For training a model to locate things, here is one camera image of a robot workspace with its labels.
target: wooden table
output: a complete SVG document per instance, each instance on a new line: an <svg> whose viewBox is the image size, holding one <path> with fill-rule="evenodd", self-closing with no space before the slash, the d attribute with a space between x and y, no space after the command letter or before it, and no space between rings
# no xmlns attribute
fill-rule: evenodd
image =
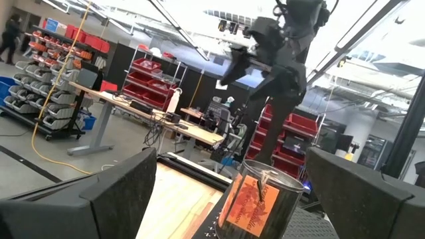
<svg viewBox="0 0 425 239"><path fill-rule="evenodd" d="M88 88L85 88L75 82L70 82L69 83L71 86L74 86L75 88L78 88L79 90L85 91L86 93L88 93L91 96L95 96L95 97L99 97L103 100L106 101L106 103L104 104L104 107L102 108L102 113L100 114L99 119L96 122L95 128L94 128L94 138L92 138L91 142L89 145L87 146L82 146L82 147L75 147L72 149L68 149L68 154L69 155L86 155L89 153L97 153L97 152L101 152L101 151L105 151L108 149L113 149L114 146L113 145L104 145L101 146L100 143L102 141L103 138L103 134L105 132L106 126L108 124L108 120L112 111L113 106L117 106L120 108L123 108L131 113L134 113L135 115L138 115L140 117L143 117L147 120L160 120L163 116L163 114L165 114L164 112L161 112L159 110L153 110L154 116L151 116L150 114L141 112L135 108L132 108L129 106L129 102L122 100L121 98L115 98L112 94L107 93L107 92L97 92L94 90L90 90ZM187 126L187 129L182 129L180 127L177 127L174 123L168 122L168 121L161 121L161 124L164 128L171 130L171 131L176 131L177 133L181 133L183 135L189 136L193 139L198 139L204 143L207 143L208 145L216 145L218 143L221 143L224 138L223 136L217 135L215 133L211 133L208 132L206 130L204 130L203 128L201 128L198 125L194 125L192 123L189 123L187 121L181 120L180 124L183 124L185 126ZM158 149L158 152L160 152L162 146L162 140L161 140L161 144L160 147ZM188 142L188 144L186 145L185 148L185 154L184 154L184 158L189 158L190 154L193 150L193 147L195 146L195 140Z"/></svg>
<svg viewBox="0 0 425 239"><path fill-rule="evenodd" d="M231 184L231 180L178 155L177 160ZM157 164L155 186L136 239L190 239L203 223L223 192Z"/></svg>
<svg viewBox="0 0 425 239"><path fill-rule="evenodd" d="M189 120L189 117L190 117L190 116L193 116L193 117L198 118L198 119L202 119L202 118L204 117L204 114L203 114L203 113L201 113L201 112L196 112L196 111L195 111L194 109L192 109L192 108L190 108L190 109L187 109L187 108L181 108L181 109L180 109L180 111L186 114L186 118L185 118L185 120L186 120L186 121L188 121L188 120Z"/></svg>

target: computer monitor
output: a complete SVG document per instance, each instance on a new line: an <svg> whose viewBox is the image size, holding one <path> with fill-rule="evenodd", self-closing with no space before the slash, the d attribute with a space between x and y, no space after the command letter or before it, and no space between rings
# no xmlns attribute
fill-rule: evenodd
<svg viewBox="0 0 425 239"><path fill-rule="evenodd" d="M310 142L307 139L296 136L295 134L287 134L282 145L283 148L299 153L300 155L305 155L309 146Z"/></svg>

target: blue bin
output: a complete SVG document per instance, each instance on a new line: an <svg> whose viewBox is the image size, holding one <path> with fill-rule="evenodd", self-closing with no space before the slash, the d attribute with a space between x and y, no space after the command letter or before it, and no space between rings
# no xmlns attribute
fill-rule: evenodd
<svg viewBox="0 0 425 239"><path fill-rule="evenodd" d="M0 76L0 106L5 106L4 99L7 96L10 96L9 88L11 86L16 86L15 81L10 77Z"/></svg>
<svg viewBox="0 0 425 239"><path fill-rule="evenodd" d="M96 122L96 117L94 116L89 116L87 118L84 118L85 125L82 128L82 130L92 130L94 126L94 122Z"/></svg>

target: orange label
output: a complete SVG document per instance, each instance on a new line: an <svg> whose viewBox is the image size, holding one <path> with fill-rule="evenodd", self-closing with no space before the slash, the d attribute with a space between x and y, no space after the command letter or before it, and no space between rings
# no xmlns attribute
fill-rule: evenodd
<svg viewBox="0 0 425 239"><path fill-rule="evenodd" d="M224 219L227 216L228 210L230 209L230 206L232 204L234 196L236 195L236 191L238 190L238 187L239 187L241 180L242 180L242 175L240 173L238 173L238 176L236 176L236 178L233 181L233 186L232 186L232 188L231 188L231 190L230 190L230 192L227 196L227 199L226 199L226 202L223 206L223 209L221 210L220 217L218 218L218 225L220 227L223 226Z"/></svg>
<svg viewBox="0 0 425 239"><path fill-rule="evenodd" d="M279 190L265 185L262 189L263 201L260 201L257 179L246 176L236 195L236 200L227 217L227 221L241 229L260 237L270 211L278 197Z"/></svg>

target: storage rack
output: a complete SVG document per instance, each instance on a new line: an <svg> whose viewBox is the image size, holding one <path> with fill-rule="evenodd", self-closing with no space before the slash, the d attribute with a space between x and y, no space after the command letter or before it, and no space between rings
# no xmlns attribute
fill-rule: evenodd
<svg viewBox="0 0 425 239"><path fill-rule="evenodd" d="M17 85L9 88L11 96L5 98L6 106L0 106L1 114L6 114L31 127L38 122L39 131L46 135L47 141L55 138L67 138L71 135L76 135L76 138L79 139L81 135L85 134L82 131L84 120L79 114L80 108L90 107L93 99L85 98L84 92L77 94L76 89L68 84L68 81L75 81L79 73L79 70L73 70L71 58L66 66L67 73L61 76L60 82L56 85L56 88L60 90L59 94L51 96L42 120L38 121L45 98L63 64L59 59L54 59L49 51L55 50L66 54L70 49L63 48L62 44L70 44L74 40L46 29L36 26L34 28L38 32L34 32L36 42L30 44L33 47L31 56L33 61L16 64L22 73L15 75L14 80ZM55 44L48 40L49 38L59 40L60 44ZM95 52L91 53L91 62L94 62L97 56L105 56L105 53L98 52L91 46L80 42L76 43L76 47ZM78 50L75 49L73 53L74 58L78 58Z"/></svg>
<svg viewBox="0 0 425 239"><path fill-rule="evenodd" d="M145 54L143 58L136 59L136 53L140 51ZM131 97L139 103L145 104L157 110L165 111L169 105L173 90L180 87L187 71L187 66L178 60L170 58L161 58L169 64L176 64L177 69L173 76L165 74L160 70L161 64L153 61L153 53L147 49L137 47L131 60L127 72L123 92L125 96ZM154 64L153 70L143 68L140 64L144 61L150 61ZM184 68L181 79L177 78L180 67Z"/></svg>
<svg viewBox="0 0 425 239"><path fill-rule="evenodd" d="M270 104L266 104L250 140L248 150L246 150L245 159L254 159L260 152L272 116L272 107ZM317 116L316 120L312 120L294 113L290 114L282 126L282 132L279 135L277 146L272 155L272 166L296 179L302 179L305 173L305 155L285 149L282 146L287 135L302 138L305 142L313 145L316 142L324 119L325 115Z"/></svg>

